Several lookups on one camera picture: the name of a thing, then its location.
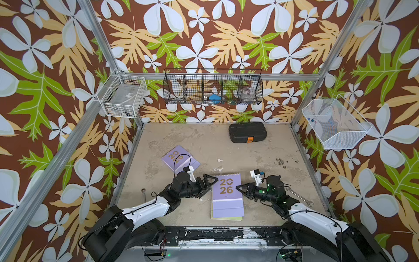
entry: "brown wall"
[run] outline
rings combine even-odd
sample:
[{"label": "brown wall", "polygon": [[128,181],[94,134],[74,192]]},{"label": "brown wall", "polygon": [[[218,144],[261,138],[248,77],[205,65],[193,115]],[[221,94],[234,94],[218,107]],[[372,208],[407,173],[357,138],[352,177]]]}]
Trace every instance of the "brown wall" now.
[{"label": "brown wall", "polygon": [[[355,29],[359,38],[351,35],[339,54],[341,64],[329,72],[331,85],[317,92],[319,98],[346,96],[377,132],[369,132],[354,149],[332,152],[323,149],[305,119],[298,126],[336,215],[365,224],[395,261],[419,257],[418,6],[416,1],[374,1]],[[388,13],[379,14],[379,8]],[[383,26],[376,37],[363,27],[384,19],[391,20],[390,30]],[[348,102],[345,106],[357,116]]]},{"label": "brown wall", "polygon": [[[83,116],[92,92],[109,75],[76,2],[64,1],[74,4],[66,5],[68,13],[56,7],[59,2],[41,1],[35,6],[37,16],[41,14],[38,19],[29,6],[33,1],[0,1],[0,223],[18,208],[28,185],[42,176]],[[73,13],[82,29],[76,36],[62,32]],[[28,59],[28,47],[24,48],[29,34],[30,45],[45,54],[34,51],[37,69]],[[82,45],[84,34],[87,41]],[[63,35],[70,37],[66,44]],[[79,250],[77,240],[107,207],[136,132],[132,120],[123,119],[121,124],[119,118],[112,118],[112,129],[107,121],[108,117],[96,117],[8,261],[55,261],[61,248],[60,261],[85,259],[87,253]],[[114,138],[109,144],[115,152],[110,152],[108,160],[103,150],[105,136],[108,141]],[[91,185],[87,192],[84,181]]]},{"label": "brown wall", "polygon": [[[296,64],[301,64],[300,70],[297,66],[294,68],[295,72],[313,73],[318,71],[326,59],[340,29],[352,11],[352,1],[342,2],[344,3],[340,5],[339,16],[337,16],[336,2],[314,0],[284,2],[277,7],[281,12],[278,16],[280,20],[277,21],[274,19],[273,5],[261,4],[260,0],[175,0],[165,3],[164,7],[154,3],[144,5],[140,4],[141,1],[134,0],[124,3],[118,1],[113,7],[104,1],[93,1],[92,4],[98,16],[103,19],[101,25],[108,42],[117,54],[117,62],[121,69],[127,72],[158,73],[163,72],[165,68],[189,68],[192,65],[199,68],[213,67],[220,72],[222,69],[240,68],[238,61],[246,60],[247,64],[242,64],[245,66],[245,72],[249,69],[262,69],[262,73],[272,73],[272,68],[284,61],[284,58],[278,58],[281,57],[278,55],[281,53],[280,47],[284,47],[287,52],[290,52],[290,48],[295,50],[291,51],[292,53],[300,52],[293,58]],[[270,7],[272,12],[264,14],[263,10]],[[201,15],[200,8],[203,12],[202,17],[200,16],[198,24],[194,25],[194,21],[197,20],[197,16],[194,18],[195,15]],[[160,10],[160,19],[153,15],[157,9]],[[309,17],[311,23],[307,22],[308,28],[305,30],[305,26],[301,23],[311,10],[313,12]],[[166,14],[169,13],[170,19],[167,21]],[[268,18],[267,26],[263,31],[261,28],[266,18]],[[284,23],[288,23],[288,28],[275,26]],[[204,59],[204,64],[202,62],[193,64],[194,58],[188,56],[193,55],[192,43],[196,44],[196,48],[202,47],[198,53],[205,52],[201,57]],[[276,56],[270,59],[269,55],[275,47],[277,48],[273,53]],[[275,73],[294,72],[288,62],[283,70]],[[299,92],[301,86],[304,86],[303,92]],[[254,117],[258,118],[252,121],[289,122],[309,86],[310,84],[297,82],[265,82],[263,104],[247,108],[229,104],[209,107],[194,104],[183,108],[178,105],[174,108],[166,106],[159,95],[163,93],[162,81],[155,80],[147,86],[150,94],[144,100],[141,114],[150,122],[186,122],[188,117],[193,117],[189,118],[189,121],[199,119],[207,122],[243,122],[251,121]],[[294,101],[287,101],[289,93],[295,97]],[[276,105],[271,112],[268,111],[272,107],[266,108],[268,103]]]}]

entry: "concrete floor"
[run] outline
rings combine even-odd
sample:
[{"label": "concrete floor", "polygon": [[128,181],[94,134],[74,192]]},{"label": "concrete floor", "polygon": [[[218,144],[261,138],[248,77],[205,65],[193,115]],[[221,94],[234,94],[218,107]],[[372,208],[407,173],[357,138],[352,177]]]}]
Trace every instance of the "concrete floor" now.
[{"label": "concrete floor", "polygon": [[[268,135],[264,141],[236,144],[230,141],[228,125],[146,124],[118,207],[141,204],[142,188],[146,189],[147,201],[150,201],[152,191],[159,193],[170,184],[173,172],[161,158],[176,145],[181,145],[201,163],[194,172],[195,177],[241,173],[244,184],[252,182],[249,172],[254,169],[266,172],[266,176],[281,175],[284,183],[314,202],[312,209],[325,214],[289,125],[265,127]],[[159,220],[166,226],[280,226],[284,223],[272,208],[245,197],[242,221],[212,220],[211,195],[208,192],[201,199],[182,199],[175,211]]]}]

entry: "black tool case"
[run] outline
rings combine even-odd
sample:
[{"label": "black tool case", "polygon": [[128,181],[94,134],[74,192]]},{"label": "black tool case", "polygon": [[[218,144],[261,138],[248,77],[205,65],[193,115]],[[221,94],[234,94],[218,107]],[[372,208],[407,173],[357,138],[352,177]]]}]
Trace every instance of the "black tool case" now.
[{"label": "black tool case", "polygon": [[265,126],[260,122],[231,124],[228,133],[234,143],[258,142],[266,138]]}]

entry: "black wire basket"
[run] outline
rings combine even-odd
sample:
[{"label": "black wire basket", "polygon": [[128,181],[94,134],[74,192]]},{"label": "black wire basket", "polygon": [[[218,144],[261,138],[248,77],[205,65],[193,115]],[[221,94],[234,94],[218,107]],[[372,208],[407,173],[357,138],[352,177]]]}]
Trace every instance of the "black wire basket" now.
[{"label": "black wire basket", "polygon": [[261,70],[232,70],[225,73],[187,73],[186,69],[165,69],[163,94],[166,104],[260,104]]}]

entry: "wire basket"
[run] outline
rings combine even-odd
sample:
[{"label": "wire basket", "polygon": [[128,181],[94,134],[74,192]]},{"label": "wire basket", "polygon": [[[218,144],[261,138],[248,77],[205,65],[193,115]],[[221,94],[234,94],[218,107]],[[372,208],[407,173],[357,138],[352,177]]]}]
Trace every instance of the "wire basket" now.
[{"label": "wire basket", "polygon": [[303,115],[316,133],[325,150],[352,149],[372,128],[349,102],[365,122],[360,123],[341,101],[336,99],[314,99],[304,109]]},{"label": "wire basket", "polygon": [[260,104],[263,83],[260,74],[168,73],[163,94],[166,104]]},{"label": "wire basket", "polygon": [[103,88],[108,88],[100,103],[107,116],[136,118],[147,90],[144,77],[116,75]]}]

